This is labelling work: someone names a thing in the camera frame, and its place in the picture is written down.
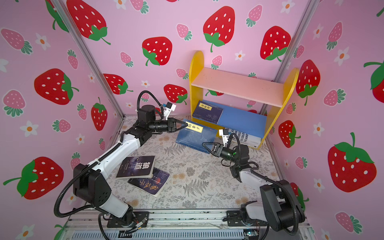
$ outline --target dark blue book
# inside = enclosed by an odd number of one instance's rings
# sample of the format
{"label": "dark blue book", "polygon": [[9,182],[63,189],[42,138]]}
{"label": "dark blue book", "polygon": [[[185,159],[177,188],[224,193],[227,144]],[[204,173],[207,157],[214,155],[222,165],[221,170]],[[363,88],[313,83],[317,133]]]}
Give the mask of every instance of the dark blue book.
{"label": "dark blue book", "polygon": [[202,146],[202,143],[214,142],[217,130],[192,122],[188,119],[184,119],[183,121],[188,123],[188,127],[185,127],[179,131],[176,143],[199,150],[201,152],[209,153]]}
{"label": "dark blue book", "polygon": [[199,101],[192,116],[207,122],[217,124],[223,109],[207,102]]}

